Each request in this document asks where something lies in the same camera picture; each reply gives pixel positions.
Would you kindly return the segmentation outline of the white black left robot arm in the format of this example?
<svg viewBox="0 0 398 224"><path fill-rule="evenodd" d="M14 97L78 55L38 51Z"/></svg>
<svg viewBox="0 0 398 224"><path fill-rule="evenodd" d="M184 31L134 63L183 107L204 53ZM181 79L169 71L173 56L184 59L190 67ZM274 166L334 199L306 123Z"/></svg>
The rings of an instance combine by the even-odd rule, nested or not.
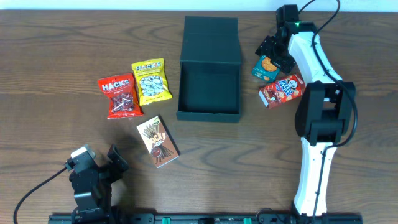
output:
<svg viewBox="0 0 398 224"><path fill-rule="evenodd" d="M108 161L99 166L89 145L71 153L65 167L72 173L69 181L74 190L77 208L71 214L72 223L127 223L121 209L111 203L111 184L122 178L129 164L113 144L107 153Z"/></svg>

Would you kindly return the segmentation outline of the red Hello Panda box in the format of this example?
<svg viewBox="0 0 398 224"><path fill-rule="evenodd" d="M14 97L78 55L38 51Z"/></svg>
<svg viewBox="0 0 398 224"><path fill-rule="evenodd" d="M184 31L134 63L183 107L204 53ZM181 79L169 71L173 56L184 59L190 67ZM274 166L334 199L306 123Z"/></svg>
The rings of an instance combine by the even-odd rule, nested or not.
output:
<svg viewBox="0 0 398 224"><path fill-rule="evenodd" d="M275 108L303 95L305 82L299 73L288 75L259 89L259 96L267 108Z"/></svg>

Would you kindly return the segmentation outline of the red Hacks candy bag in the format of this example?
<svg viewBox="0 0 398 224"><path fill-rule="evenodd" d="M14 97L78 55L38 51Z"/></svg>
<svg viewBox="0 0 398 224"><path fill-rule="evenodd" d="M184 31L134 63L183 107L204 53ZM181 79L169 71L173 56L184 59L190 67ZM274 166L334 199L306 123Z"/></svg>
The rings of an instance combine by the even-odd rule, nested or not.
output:
<svg viewBox="0 0 398 224"><path fill-rule="evenodd" d="M98 80L100 90L109 98L107 119L143 116L132 73L115 75Z"/></svg>

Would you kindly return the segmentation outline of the yellow Hacks candy bag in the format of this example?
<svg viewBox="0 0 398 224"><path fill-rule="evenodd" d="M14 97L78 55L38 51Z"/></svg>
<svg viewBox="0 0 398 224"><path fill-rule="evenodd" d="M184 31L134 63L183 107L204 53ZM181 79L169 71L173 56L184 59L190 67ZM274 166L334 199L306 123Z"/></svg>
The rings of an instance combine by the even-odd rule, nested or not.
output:
<svg viewBox="0 0 398 224"><path fill-rule="evenodd" d="M141 106L172 99L163 58L136 62L131 68L136 79Z"/></svg>

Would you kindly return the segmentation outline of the brown Pocky box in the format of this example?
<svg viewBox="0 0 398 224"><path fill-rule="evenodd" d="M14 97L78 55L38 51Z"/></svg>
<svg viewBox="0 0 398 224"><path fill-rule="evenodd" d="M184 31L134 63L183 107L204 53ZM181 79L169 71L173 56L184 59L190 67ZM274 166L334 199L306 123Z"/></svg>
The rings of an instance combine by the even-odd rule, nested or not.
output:
<svg viewBox="0 0 398 224"><path fill-rule="evenodd" d="M180 156L160 116L155 116L138 125L137 130L156 168L160 168Z"/></svg>

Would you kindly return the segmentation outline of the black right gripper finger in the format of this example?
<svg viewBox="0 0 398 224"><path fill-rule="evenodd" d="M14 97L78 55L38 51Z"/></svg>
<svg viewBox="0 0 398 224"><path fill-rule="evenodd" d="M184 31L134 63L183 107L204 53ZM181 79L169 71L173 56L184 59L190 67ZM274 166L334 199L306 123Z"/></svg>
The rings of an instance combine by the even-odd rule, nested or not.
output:
<svg viewBox="0 0 398 224"><path fill-rule="evenodd" d="M256 49L255 54L258 56L265 55L266 57L274 55L275 36L267 36L260 46Z"/></svg>
<svg viewBox="0 0 398 224"><path fill-rule="evenodd" d="M295 60L292 56L276 57L273 60L273 64L285 74L289 74L295 67Z"/></svg>

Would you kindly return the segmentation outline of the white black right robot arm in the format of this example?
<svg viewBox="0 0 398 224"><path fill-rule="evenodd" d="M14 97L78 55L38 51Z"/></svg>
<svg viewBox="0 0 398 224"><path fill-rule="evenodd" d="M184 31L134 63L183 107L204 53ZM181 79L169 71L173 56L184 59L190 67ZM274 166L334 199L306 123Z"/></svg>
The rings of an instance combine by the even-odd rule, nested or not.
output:
<svg viewBox="0 0 398 224"><path fill-rule="evenodd" d="M353 138L358 109L353 82L334 71L320 43L321 28L301 21L295 4L276 10L277 32L257 48L261 69L276 67L286 76L259 89L266 107L300 98L295 130L302 143L302 166L293 201L296 222L327 222L326 191L334 153Z"/></svg>

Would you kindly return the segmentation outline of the teal Chunkies cookie box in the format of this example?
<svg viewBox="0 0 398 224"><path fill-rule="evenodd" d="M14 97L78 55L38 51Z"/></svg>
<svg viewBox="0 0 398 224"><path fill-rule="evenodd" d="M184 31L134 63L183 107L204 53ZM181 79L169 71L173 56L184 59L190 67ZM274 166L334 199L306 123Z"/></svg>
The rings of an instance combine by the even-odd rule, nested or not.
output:
<svg viewBox="0 0 398 224"><path fill-rule="evenodd" d="M279 69L271 63L270 58L261 56L252 70L252 74L261 80L272 83L279 74Z"/></svg>

